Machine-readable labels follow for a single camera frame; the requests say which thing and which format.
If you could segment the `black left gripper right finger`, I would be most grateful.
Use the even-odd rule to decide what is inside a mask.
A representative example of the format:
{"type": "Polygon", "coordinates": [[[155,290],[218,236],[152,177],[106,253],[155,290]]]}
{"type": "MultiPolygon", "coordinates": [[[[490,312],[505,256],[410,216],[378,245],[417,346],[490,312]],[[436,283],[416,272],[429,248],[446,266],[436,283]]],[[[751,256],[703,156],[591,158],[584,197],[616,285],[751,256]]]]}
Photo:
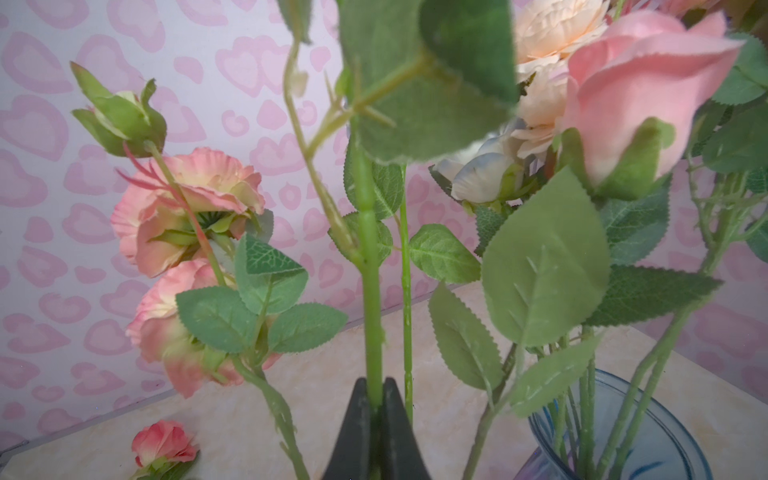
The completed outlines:
{"type": "Polygon", "coordinates": [[[430,480],[397,382],[387,377],[379,413],[378,465],[385,480],[430,480]]]}

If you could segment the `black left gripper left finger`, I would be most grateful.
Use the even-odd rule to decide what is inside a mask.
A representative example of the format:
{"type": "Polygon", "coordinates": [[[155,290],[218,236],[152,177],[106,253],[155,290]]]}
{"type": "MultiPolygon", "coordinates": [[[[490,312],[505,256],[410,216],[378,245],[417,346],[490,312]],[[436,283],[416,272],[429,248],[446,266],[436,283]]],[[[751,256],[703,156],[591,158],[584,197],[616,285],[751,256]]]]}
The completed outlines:
{"type": "Polygon", "coordinates": [[[323,480],[368,480],[372,413],[367,380],[356,380],[323,480]]]}

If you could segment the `light pink rose stem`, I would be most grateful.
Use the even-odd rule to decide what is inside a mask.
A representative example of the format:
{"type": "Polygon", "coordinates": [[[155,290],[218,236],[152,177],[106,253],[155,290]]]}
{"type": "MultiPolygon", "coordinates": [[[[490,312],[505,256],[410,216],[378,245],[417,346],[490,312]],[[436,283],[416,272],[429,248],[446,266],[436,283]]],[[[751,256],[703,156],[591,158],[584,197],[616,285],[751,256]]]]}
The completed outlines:
{"type": "Polygon", "coordinates": [[[463,475],[472,478],[495,418],[546,414],[551,453],[578,479],[579,383],[599,336],[588,320],[601,306],[616,263],[604,204],[654,191],[681,159],[683,137],[727,59],[728,21],[713,12],[692,26],[639,10],[615,20],[569,57],[567,97],[554,138],[557,159],[545,185],[510,215],[486,247],[481,280],[488,312],[511,349],[501,356],[490,332],[451,290],[428,308],[440,353],[487,404],[463,475]]]}

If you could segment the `peach rose stem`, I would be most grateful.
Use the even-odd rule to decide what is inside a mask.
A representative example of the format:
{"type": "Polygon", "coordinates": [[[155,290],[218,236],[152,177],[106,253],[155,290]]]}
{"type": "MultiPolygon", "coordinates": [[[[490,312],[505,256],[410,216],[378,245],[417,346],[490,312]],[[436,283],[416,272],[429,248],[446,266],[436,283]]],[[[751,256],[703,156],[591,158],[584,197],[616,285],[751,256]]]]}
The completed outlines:
{"type": "Polygon", "coordinates": [[[543,156],[563,117],[567,97],[567,61],[608,27],[610,3],[598,0],[530,1],[516,17],[519,80],[525,92],[511,132],[517,156],[543,156]]]}

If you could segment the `pale blue white rose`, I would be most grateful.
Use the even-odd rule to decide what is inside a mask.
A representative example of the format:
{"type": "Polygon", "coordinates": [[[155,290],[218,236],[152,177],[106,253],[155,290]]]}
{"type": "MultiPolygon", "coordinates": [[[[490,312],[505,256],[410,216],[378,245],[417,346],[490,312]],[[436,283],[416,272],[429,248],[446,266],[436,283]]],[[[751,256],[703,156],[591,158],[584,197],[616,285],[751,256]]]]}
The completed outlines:
{"type": "Polygon", "coordinates": [[[381,165],[368,159],[359,147],[348,147],[344,165],[344,188],[349,202],[359,206],[355,171],[358,162],[366,162],[370,184],[364,188],[373,201],[373,214],[378,232],[380,260],[393,252],[400,253],[403,370],[405,408],[409,418],[414,414],[414,341],[412,268],[417,267],[433,280],[447,284],[468,284],[480,278],[477,256],[446,226],[439,223],[422,225],[415,234],[409,231],[406,200],[407,170],[396,165],[381,165]]]}
{"type": "Polygon", "coordinates": [[[498,134],[472,143],[438,161],[432,171],[450,183],[450,196],[472,204],[499,200],[522,186],[535,157],[520,157],[523,140],[513,135],[523,130],[523,120],[514,120],[498,134]]]}

